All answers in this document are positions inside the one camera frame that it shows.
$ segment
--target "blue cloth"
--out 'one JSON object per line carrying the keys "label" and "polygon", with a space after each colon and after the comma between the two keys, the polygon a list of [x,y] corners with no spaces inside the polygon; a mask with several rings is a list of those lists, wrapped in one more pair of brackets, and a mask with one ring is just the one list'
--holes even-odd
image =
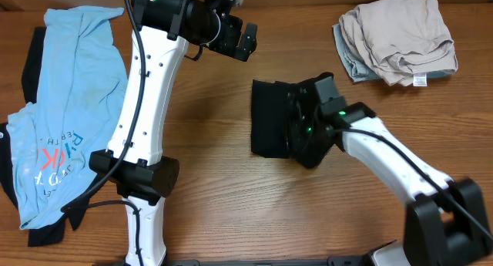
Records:
{"label": "blue cloth", "polygon": [[[332,26],[334,30],[334,39],[336,41],[337,54],[339,54],[340,60],[344,68],[347,71],[349,77],[355,82],[370,81],[382,79],[377,73],[371,70],[367,65],[364,64],[361,59],[356,57],[347,47],[344,38],[342,37],[342,31],[340,30],[340,24]],[[450,75],[450,73],[437,71],[427,73],[427,77],[433,78],[443,78]]]}
{"label": "blue cloth", "polygon": [[122,13],[84,6],[45,14],[38,102],[7,125],[21,229],[55,223],[96,176],[90,154],[111,139],[127,85],[109,24]]}

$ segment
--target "clothing label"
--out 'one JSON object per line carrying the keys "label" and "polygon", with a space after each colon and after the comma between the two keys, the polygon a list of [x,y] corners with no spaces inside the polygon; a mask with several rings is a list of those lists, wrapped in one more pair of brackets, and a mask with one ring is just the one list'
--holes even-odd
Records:
{"label": "clothing label", "polygon": [[427,86],[426,73],[416,73],[413,75],[413,86]]}

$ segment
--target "beige cloth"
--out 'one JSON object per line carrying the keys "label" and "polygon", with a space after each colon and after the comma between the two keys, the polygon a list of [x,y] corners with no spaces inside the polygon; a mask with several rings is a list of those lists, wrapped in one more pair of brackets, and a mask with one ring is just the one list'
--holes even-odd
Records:
{"label": "beige cloth", "polygon": [[415,73],[458,69],[437,0],[380,0],[357,6],[339,22],[349,50],[389,85],[408,86]]}

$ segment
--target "black cloth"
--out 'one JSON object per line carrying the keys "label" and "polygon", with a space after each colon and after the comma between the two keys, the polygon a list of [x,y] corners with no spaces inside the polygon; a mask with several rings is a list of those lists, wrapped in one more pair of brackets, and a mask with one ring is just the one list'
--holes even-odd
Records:
{"label": "black cloth", "polygon": [[289,158],[285,122],[289,116],[287,94],[294,84],[253,81],[252,152],[265,158]]}
{"label": "black cloth", "polygon": [[[45,40],[46,27],[36,27],[29,47],[28,58],[25,61],[24,71],[22,72],[22,89],[24,91],[25,102],[36,103],[38,93],[39,74],[41,72],[43,45]],[[18,208],[17,198],[14,191],[12,158],[10,151],[10,136],[6,129],[7,123],[0,124],[0,184],[7,197]],[[92,187],[97,181],[94,179],[89,187]],[[68,218],[73,230],[76,230],[84,218],[85,209],[70,210],[64,214],[56,223],[48,226],[29,230],[29,247],[41,247],[49,244],[56,244],[63,240],[65,232],[65,220]]]}

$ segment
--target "wooden table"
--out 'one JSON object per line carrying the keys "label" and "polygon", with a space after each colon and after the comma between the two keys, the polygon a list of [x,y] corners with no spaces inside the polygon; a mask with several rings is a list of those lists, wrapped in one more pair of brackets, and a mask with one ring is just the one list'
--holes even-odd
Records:
{"label": "wooden table", "polygon": [[[250,61],[209,51],[199,62],[184,61],[164,132],[165,154],[181,164],[165,209],[171,259],[326,258],[363,254],[403,236],[403,207],[347,154],[334,149],[316,170],[305,170],[250,152],[252,79],[299,82],[333,72],[349,103],[365,102],[421,158],[455,179],[479,183],[493,219],[493,4],[441,6],[459,70],[428,88],[351,83],[331,31],[351,8],[237,10],[259,26]],[[0,22],[0,121],[6,121],[24,106],[22,69],[43,13],[3,12]],[[112,30],[128,67],[127,17],[112,21]],[[106,184],[92,201],[118,198],[114,184]],[[18,212],[3,192],[0,207],[1,265],[89,265],[126,254],[124,207],[90,210],[76,232],[67,225],[61,244],[37,248],[27,247],[28,233],[18,229]],[[493,259],[479,264],[493,265]]]}

